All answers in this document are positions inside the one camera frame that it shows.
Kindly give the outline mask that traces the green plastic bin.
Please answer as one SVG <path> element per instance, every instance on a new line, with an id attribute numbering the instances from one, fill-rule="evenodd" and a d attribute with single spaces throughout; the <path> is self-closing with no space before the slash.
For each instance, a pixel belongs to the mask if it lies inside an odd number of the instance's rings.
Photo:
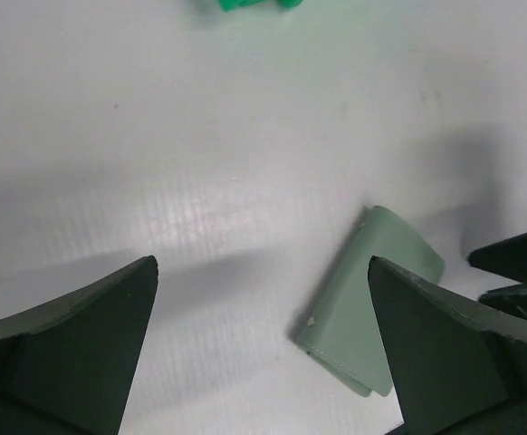
<path id="1" fill-rule="evenodd" d="M 302 0 L 273 0 L 277 5 L 284 9 L 292 9 L 302 3 Z M 251 7 L 267 0 L 218 0 L 221 9 L 225 12 L 231 12 L 235 9 Z"/>

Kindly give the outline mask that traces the sage green card holder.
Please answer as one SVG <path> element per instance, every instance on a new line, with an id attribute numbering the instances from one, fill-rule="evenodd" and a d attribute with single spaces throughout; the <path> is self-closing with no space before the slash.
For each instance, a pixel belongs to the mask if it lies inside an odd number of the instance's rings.
<path id="1" fill-rule="evenodd" d="M 363 212 L 337 254 L 305 320 L 296 345 L 357 394 L 390 394 L 393 381 L 369 291 L 369 262 L 383 256 L 435 284 L 441 256 L 404 219 L 382 206 Z"/>

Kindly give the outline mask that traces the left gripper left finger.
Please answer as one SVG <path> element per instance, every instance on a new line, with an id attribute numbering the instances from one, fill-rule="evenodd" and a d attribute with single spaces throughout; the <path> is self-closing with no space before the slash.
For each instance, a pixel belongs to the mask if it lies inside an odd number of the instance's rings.
<path id="1" fill-rule="evenodd" d="M 0 319 L 0 434 L 116 434 L 158 290 L 144 256 Z"/>

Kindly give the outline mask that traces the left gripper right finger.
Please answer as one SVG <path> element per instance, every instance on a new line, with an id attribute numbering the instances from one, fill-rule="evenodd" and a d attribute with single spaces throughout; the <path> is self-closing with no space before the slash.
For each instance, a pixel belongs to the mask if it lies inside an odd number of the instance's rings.
<path id="1" fill-rule="evenodd" d="M 369 291 L 403 422 L 396 434 L 527 434 L 527 320 L 383 257 Z"/>

